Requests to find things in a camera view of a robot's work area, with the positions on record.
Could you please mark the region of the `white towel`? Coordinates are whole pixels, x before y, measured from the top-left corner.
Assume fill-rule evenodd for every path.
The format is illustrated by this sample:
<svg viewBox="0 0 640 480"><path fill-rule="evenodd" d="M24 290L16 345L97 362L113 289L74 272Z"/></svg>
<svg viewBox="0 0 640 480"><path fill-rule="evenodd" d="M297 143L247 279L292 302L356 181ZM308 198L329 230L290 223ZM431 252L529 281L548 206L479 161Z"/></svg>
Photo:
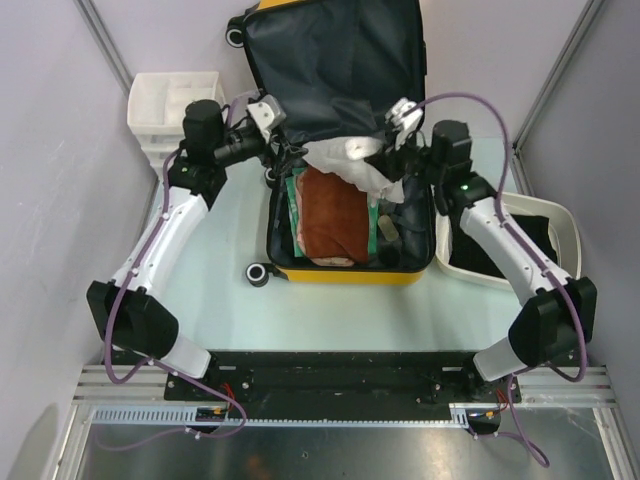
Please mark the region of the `white towel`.
<svg viewBox="0 0 640 480"><path fill-rule="evenodd" d="M367 159L383 152L383 141L368 137L335 137L307 142L305 162L324 174L335 174L366 193L372 200L401 204L405 200L402 181L392 182Z"/></svg>

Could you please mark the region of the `rust brown cloth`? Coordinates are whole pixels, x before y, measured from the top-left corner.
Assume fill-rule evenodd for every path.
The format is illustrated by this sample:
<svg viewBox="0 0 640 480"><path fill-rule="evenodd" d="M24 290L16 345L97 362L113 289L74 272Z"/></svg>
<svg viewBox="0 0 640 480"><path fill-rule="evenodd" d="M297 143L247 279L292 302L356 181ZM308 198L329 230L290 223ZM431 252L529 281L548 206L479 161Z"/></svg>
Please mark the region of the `rust brown cloth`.
<svg viewBox="0 0 640 480"><path fill-rule="evenodd" d="M333 173L308 167L298 178L300 235L307 257L369 261L367 194Z"/></svg>

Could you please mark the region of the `yellow Pikachu hard-shell suitcase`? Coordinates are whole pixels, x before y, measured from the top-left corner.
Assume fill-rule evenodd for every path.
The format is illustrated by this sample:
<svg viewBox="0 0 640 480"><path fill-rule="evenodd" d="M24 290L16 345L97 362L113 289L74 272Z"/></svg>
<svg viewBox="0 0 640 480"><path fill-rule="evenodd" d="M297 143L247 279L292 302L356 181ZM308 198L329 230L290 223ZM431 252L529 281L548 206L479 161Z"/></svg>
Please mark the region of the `yellow Pikachu hard-shell suitcase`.
<svg viewBox="0 0 640 480"><path fill-rule="evenodd" d="M402 97L426 97L426 44L419 2L262 1L227 23L226 41L243 48L257 87L273 95L286 119L283 135L303 147L335 137L374 136ZM385 268L378 252L365 265L320 267L296 258L285 179L272 187L266 250L292 282L409 285L435 254L435 206L424 177L406 177L407 200L393 208L401 260Z"/></svg>

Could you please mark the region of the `black garment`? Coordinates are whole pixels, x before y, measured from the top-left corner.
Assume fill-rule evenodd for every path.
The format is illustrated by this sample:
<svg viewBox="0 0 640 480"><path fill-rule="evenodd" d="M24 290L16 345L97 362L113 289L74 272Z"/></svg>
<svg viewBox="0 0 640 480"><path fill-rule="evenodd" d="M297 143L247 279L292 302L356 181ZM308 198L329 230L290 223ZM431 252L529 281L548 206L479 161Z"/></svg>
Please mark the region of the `black garment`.
<svg viewBox="0 0 640 480"><path fill-rule="evenodd" d="M550 241L549 219L547 217L515 214L513 219L550 260L558 261L557 252ZM484 250L456 226L451 228L449 263L453 267L462 270L505 279L502 272Z"/></svg>

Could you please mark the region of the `pink patterned cloth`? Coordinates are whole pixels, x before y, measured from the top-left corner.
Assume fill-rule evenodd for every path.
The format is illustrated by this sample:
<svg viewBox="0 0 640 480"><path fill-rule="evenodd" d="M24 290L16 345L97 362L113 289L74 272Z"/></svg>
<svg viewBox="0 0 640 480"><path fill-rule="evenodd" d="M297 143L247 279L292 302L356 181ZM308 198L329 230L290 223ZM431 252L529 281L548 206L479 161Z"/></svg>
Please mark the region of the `pink patterned cloth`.
<svg viewBox="0 0 640 480"><path fill-rule="evenodd" d="M295 196L296 196L296 205L298 210L298 222L296 227L296 241L298 247L300 248L302 254L304 256L307 255L306 245L304 241L303 235L303 175L300 175L295 180ZM354 261L348 257L344 256L333 256L333 257L310 257L310 260L317 266L321 267L351 267L354 265Z"/></svg>

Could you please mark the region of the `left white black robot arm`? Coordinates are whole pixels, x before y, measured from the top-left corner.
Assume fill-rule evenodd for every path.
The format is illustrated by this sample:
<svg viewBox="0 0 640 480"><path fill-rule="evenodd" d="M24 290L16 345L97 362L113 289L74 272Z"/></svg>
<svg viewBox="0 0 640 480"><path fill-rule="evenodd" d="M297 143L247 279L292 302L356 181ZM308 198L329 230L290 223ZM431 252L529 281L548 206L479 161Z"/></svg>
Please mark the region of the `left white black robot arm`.
<svg viewBox="0 0 640 480"><path fill-rule="evenodd" d="M271 95L251 101L245 125L229 125L230 109L211 99L185 109L183 139L162 166L162 202L123 265L106 282L94 281L87 301L105 353L114 348L186 375L197 398L214 397L221 376L210 353L181 331L159 297L187 240L211 211L227 168L271 157L271 137L286 115Z"/></svg>

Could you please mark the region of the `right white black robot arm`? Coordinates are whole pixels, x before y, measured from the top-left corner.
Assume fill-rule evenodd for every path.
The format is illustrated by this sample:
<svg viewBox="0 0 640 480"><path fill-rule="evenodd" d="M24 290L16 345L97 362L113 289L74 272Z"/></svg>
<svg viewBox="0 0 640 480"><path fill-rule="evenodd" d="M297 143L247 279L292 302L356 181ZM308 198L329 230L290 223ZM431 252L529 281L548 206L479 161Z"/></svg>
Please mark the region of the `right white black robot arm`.
<svg viewBox="0 0 640 480"><path fill-rule="evenodd" d="M594 283L571 277L507 214L500 194L472 168L465 123L438 122L424 147L414 139L417 125L415 120L386 120L382 173L392 180L423 176L437 211L482 248L521 305L506 336L473 356L461 376L463 393L484 401L496 391L497 380L548 365L572 350L585 367L595 319Z"/></svg>

